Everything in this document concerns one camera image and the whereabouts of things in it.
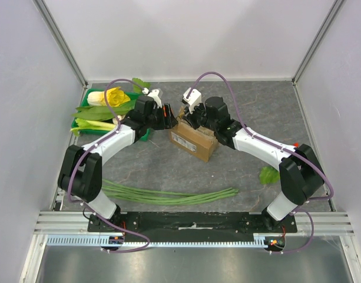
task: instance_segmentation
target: white label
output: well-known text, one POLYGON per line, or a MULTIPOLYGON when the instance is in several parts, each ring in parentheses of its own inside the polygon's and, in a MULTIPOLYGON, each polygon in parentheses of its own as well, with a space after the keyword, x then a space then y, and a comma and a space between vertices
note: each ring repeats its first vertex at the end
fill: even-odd
POLYGON ((171 138, 177 142, 180 143, 182 146, 184 146, 186 149, 191 150, 192 152, 196 152, 196 146, 189 141, 184 140, 182 137, 178 136, 177 134, 171 132, 171 138))

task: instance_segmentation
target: gray tabletop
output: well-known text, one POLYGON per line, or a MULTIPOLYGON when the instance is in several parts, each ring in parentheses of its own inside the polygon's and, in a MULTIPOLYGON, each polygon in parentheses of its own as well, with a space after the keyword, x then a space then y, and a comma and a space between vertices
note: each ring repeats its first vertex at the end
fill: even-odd
MULTIPOLYGON (((131 86, 122 84, 125 91, 131 86)), ((189 82, 152 83, 164 94, 177 114, 189 82)), ((299 105, 289 81, 235 81, 231 86, 244 122, 256 132, 286 144, 310 144, 299 105)), ((105 84, 94 84, 103 88, 105 84)), ((232 118, 236 119, 233 101, 223 82, 202 82, 197 89, 203 101, 209 96, 222 96, 232 118)), ((97 136, 83 135, 78 145, 97 136)), ((259 174, 265 162, 243 152, 219 146, 205 163, 169 141, 168 131, 154 131, 148 141, 138 141, 111 158, 103 167, 103 178, 126 186, 173 192, 207 193, 234 187, 233 198, 194 206, 156 206, 118 200, 122 210, 130 211, 262 211, 280 192, 280 183, 261 185, 259 174)), ((325 195, 323 188, 315 195, 325 195)), ((329 211, 327 201, 314 201, 304 206, 309 211, 329 211)), ((79 205, 64 200, 63 210, 81 210, 79 205)))

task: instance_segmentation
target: reflective metal surface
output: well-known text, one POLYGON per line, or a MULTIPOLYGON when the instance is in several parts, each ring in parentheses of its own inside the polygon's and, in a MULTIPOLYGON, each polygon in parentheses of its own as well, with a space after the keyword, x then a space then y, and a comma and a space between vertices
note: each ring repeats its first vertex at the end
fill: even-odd
MULTIPOLYGON (((287 248, 305 239, 287 239, 287 248)), ((152 248, 106 254, 99 248, 49 246, 37 282, 353 282, 338 237, 316 238, 297 254, 262 249, 152 248)))

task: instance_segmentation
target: black mounting plate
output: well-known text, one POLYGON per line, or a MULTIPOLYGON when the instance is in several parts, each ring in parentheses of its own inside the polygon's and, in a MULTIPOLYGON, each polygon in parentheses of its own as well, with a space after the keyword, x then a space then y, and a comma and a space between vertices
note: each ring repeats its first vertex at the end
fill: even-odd
MULTIPOLYGON (((286 216, 268 230, 262 214, 250 212, 122 212, 120 223, 128 230, 141 233, 152 242, 237 242, 252 241, 254 233, 296 233, 294 216, 286 216)), ((88 232, 116 232, 96 216, 91 215, 88 232)), ((126 234, 126 242, 141 242, 142 238, 126 234)))

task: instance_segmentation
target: cardboard box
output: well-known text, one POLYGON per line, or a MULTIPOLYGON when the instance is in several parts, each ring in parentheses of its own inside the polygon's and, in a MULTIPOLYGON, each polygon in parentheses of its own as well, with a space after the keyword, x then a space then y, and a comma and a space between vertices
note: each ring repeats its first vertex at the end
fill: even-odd
POLYGON ((213 151, 218 146, 218 140, 213 131, 200 127, 194 130, 187 122, 178 116, 178 124, 170 130, 170 140, 181 149, 208 162, 213 151))

